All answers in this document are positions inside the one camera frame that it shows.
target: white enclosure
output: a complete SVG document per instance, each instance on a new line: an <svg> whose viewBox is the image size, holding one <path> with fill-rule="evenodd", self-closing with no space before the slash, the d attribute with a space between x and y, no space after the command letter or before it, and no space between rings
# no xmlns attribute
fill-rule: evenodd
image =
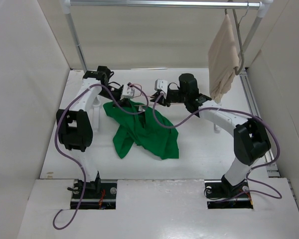
<svg viewBox="0 0 299 239"><path fill-rule="evenodd" d="M0 239L15 239L69 67L36 0L0 0Z"/></svg>
<svg viewBox="0 0 299 239"><path fill-rule="evenodd" d="M90 69L125 69L115 79L126 83L131 79L126 69L186 67L208 95L208 72L202 68L208 67L207 52L223 9L76 6L71 12ZM240 19L246 10L237 13ZM243 41L256 14L249 10L242 20ZM81 84L82 71L70 68L80 69L81 64L58 0L0 0L0 239L95 238L94 230L113 223L117 227L103 238L299 239L299 0L274 1L246 52L245 66L250 67L247 86L260 115L281 143L278 167L291 180L296 201L286 178L268 178L262 168L252 177L277 187L282 200L252 194L253 211L207 210L202 179L219 178L230 166L234 153L229 134L215 134L212 123L192 118L179 129L180 159L160 161L134 145L120 160L112 145L117 124L101 111L100 125L107 132L100 131L92 152L104 155L111 150L107 158L95 159L107 160L97 164L104 178L120 179L118 209L81 210L68 230L56 231L54 215L69 209L66 187L82 175L77 165L56 154L50 139L56 111ZM171 71L134 72L133 80L153 93L151 80L163 76L177 81L182 69ZM236 77L223 106L248 111L246 96L251 93ZM160 110L173 123L188 113L184 108L180 114L172 108ZM253 183L251 188L268 190ZM60 214L58 225L66 224L72 214Z"/></svg>

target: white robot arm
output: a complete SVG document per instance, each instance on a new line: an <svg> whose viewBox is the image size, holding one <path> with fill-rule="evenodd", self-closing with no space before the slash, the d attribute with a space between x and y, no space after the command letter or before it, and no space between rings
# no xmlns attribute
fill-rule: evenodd
<svg viewBox="0 0 299 239"><path fill-rule="evenodd" d="M91 85L101 84L108 88L116 101L123 104L126 99L134 96L134 88L128 85L122 85L118 89L109 85L109 79L114 73L107 67L99 66L97 71L87 71L83 76L82 86L77 93L77 98L85 90L89 89L66 113L64 120L60 125L58 132L59 142L71 151L74 158L80 161L83 165L87 179L93 181L96 179L98 171L96 164L91 160L89 152L86 148L89 147L93 140L93 132L98 130L99 121L99 106L101 102L99 95L111 99L110 95L101 86ZM88 112L93 108L92 124L90 123ZM57 122L64 110L59 109L56 114Z"/></svg>
<svg viewBox="0 0 299 239"><path fill-rule="evenodd" d="M182 74L179 77L179 83L177 90L171 90L167 81L157 80L155 84L157 93L153 95L151 101L163 106L170 106L170 103L184 103L189 112L213 122L234 137L236 158L223 175L221 183L219 185L216 183L217 192L213 198L236 195L246 174L257 160L271 148L265 127L255 119L247 119L237 114L215 110L221 107L208 96L199 93L197 80L192 74Z"/></svg>

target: white wall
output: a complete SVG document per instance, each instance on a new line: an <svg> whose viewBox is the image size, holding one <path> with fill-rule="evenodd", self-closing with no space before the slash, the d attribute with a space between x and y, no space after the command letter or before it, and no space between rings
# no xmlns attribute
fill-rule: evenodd
<svg viewBox="0 0 299 239"><path fill-rule="evenodd" d="M0 239L17 237L68 71L37 0L0 0Z"/></svg>
<svg viewBox="0 0 299 239"><path fill-rule="evenodd" d="M59 1L38 1L70 67L81 69ZM246 52L246 66L254 60L287 2L273 3ZM111 69L207 67L207 52L224 19L223 9L202 8L74 6L71 12L92 69L100 64ZM245 12L238 10L238 18ZM250 10L243 19L243 40L256 14Z"/></svg>
<svg viewBox="0 0 299 239"><path fill-rule="evenodd" d="M289 0L248 70L258 107L278 135L278 167L299 207L299 0Z"/></svg>

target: red wire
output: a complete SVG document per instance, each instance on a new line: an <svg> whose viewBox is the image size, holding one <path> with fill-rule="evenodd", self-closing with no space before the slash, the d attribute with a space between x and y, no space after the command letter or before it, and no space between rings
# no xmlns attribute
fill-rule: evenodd
<svg viewBox="0 0 299 239"><path fill-rule="evenodd" d="M249 193L245 193L245 194L247 195L249 201L251 202L251 196L250 196L250 194Z"/></svg>
<svg viewBox="0 0 299 239"><path fill-rule="evenodd" d="M104 199L104 196L105 196L105 189L103 189L102 191L101 191L101 193L102 193L102 196L101 196L101 198L100 198L100 200L99 200L99 208L101 209L101 206L102 206L102 203L103 203L103 199Z"/></svg>

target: white pipe connector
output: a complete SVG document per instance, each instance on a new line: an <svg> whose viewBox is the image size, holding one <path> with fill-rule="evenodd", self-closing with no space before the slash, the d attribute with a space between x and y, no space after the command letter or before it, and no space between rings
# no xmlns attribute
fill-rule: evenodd
<svg viewBox="0 0 299 239"><path fill-rule="evenodd" d="M258 10L257 17L263 18L266 15L270 5L273 2L274 2L274 0L263 0L262 2L260 2L261 5L260 5L260 8Z"/></svg>
<svg viewBox="0 0 299 239"><path fill-rule="evenodd" d="M70 6L71 6L71 2L70 0L59 0L63 13L64 14L70 14Z"/></svg>

